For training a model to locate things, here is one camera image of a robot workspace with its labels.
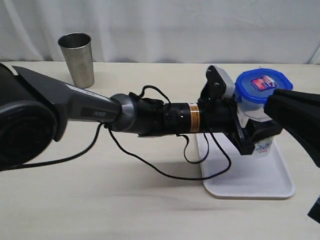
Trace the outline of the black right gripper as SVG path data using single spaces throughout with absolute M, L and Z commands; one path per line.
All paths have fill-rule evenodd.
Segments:
M 309 210 L 307 216 L 316 222 L 320 222 L 320 196 Z

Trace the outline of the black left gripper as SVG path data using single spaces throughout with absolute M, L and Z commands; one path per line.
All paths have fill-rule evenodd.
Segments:
M 226 85 L 214 65 L 206 72 L 206 83 L 197 101 L 201 111 L 201 127 L 208 133 L 223 133 L 240 155 L 251 155 L 254 144 L 279 135 L 283 127 L 274 120 L 264 122 L 249 119 L 246 134 L 237 114 L 234 96 L 223 97 Z

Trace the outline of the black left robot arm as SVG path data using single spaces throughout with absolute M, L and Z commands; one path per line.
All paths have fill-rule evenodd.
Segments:
M 30 167 L 52 141 L 59 141 L 69 121 L 98 122 L 114 132 L 139 137 L 223 133 L 241 155 L 281 133 L 273 120 L 240 125 L 237 103 L 226 81 L 210 66 L 196 103 L 173 103 L 143 93 L 112 97 L 77 88 L 30 69 L 0 67 L 0 168 Z

